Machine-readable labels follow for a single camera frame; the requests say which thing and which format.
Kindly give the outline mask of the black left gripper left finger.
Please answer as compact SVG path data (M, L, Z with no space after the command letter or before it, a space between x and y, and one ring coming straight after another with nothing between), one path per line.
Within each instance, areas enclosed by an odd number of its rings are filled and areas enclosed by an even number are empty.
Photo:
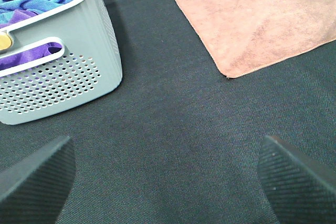
M69 136L56 138L1 172L1 223L55 223L75 174Z

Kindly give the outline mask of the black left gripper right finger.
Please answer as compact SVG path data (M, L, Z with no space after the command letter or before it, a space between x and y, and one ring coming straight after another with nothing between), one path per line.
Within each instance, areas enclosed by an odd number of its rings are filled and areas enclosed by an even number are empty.
M335 171L293 145L265 136L258 177L280 223L335 223Z

